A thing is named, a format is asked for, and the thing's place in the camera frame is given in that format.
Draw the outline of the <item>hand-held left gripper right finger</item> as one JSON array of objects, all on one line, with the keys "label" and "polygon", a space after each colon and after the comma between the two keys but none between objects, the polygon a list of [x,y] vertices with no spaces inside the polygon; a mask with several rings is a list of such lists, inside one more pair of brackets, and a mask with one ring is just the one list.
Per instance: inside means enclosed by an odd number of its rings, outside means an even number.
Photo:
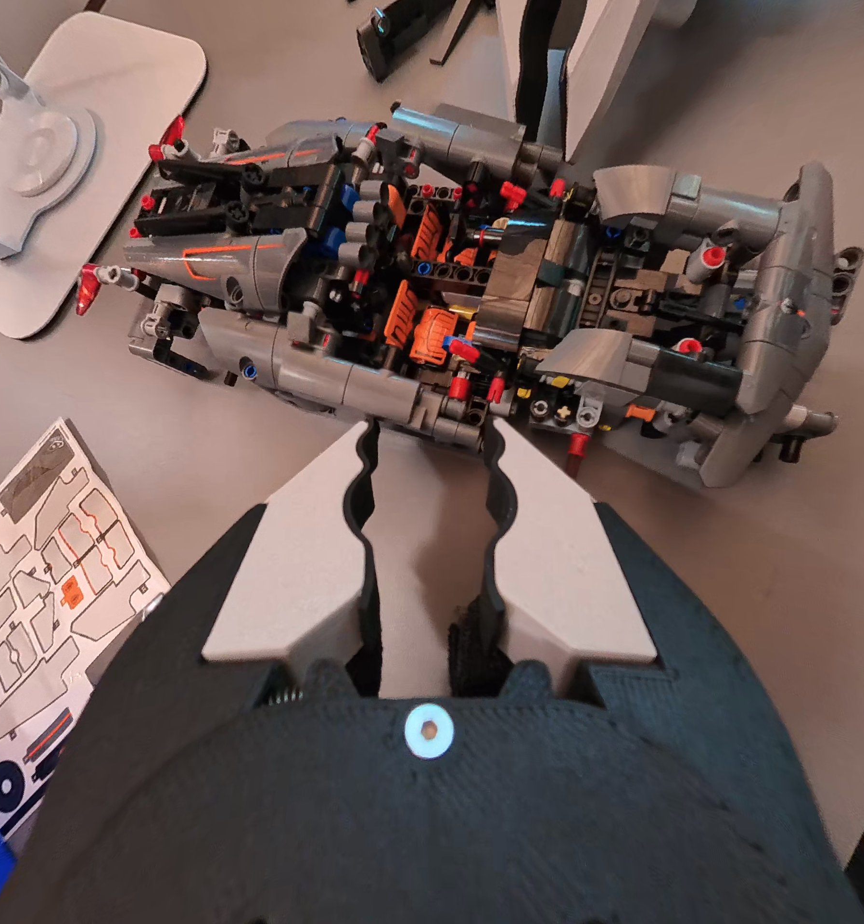
[{"label": "hand-held left gripper right finger", "polygon": [[546,666],[555,692],[581,663],[652,664],[657,648],[586,489],[513,429],[488,423],[484,611],[513,663]]}]

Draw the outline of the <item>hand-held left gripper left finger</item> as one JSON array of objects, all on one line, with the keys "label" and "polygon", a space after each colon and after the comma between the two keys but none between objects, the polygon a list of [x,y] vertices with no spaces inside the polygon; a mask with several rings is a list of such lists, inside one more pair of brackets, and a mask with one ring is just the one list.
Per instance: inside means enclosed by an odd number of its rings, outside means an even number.
[{"label": "hand-held left gripper left finger", "polygon": [[209,663],[279,662],[296,680],[334,660],[365,697],[380,692],[375,558],[364,525],[379,422],[358,422],[273,492],[202,648]]}]

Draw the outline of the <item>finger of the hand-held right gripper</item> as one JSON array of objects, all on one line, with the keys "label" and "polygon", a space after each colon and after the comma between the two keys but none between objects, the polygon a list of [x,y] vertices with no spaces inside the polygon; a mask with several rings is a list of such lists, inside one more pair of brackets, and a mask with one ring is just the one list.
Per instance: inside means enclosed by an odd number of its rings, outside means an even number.
[{"label": "finger of the hand-held right gripper", "polygon": [[496,1],[509,118],[526,141],[565,144],[561,1]]},{"label": "finger of the hand-held right gripper", "polygon": [[576,163],[621,85],[655,13],[653,1],[588,1],[563,66],[564,149]]}]

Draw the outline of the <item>dark lego door assembly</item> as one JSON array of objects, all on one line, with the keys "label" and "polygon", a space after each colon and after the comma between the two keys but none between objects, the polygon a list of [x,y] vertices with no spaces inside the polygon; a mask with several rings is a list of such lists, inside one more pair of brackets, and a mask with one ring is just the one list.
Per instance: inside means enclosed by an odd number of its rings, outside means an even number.
[{"label": "dark lego door assembly", "polygon": [[495,9],[496,1],[394,1],[376,6],[356,31],[358,47],[371,78],[381,83],[438,19],[448,14],[438,51],[431,64],[443,65],[481,9]]}]

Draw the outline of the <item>grey and black lego car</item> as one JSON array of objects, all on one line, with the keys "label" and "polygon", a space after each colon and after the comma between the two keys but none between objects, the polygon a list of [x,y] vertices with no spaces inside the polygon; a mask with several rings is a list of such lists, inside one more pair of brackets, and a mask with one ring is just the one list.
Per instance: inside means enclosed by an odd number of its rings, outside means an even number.
[{"label": "grey and black lego car", "polygon": [[257,147],[216,129],[208,154],[178,116],[149,158],[124,264],[85,264],[76,309],[141,296],[129,349],[154,364],[473,451],[525,423],[572,475],[605,438],[705,488],[837,428],[800,397],[864,249],[837,247],[821,163],[780,198],[659,166],[578,180],[521,124],[398,103]]}]

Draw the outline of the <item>lego sticker sheet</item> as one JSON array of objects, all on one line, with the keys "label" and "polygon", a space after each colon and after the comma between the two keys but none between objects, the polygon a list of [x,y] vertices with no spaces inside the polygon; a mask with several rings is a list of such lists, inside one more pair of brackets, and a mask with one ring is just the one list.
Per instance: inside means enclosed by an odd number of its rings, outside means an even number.
[{"label": "lego sticker sheet", "polygon": [[102,674],[170,583],[67,421],[0,486],[0,837],[36,812]]}]

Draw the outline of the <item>white stand base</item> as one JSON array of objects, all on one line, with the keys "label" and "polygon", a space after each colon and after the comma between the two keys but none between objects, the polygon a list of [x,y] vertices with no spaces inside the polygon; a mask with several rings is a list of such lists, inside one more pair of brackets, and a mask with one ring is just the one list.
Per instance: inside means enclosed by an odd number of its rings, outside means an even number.
[{"label": "white stand base", "polygon": [[194,40],[94,12],[23,76],[0,55],[0,334],[52,321],[206,73]]}]

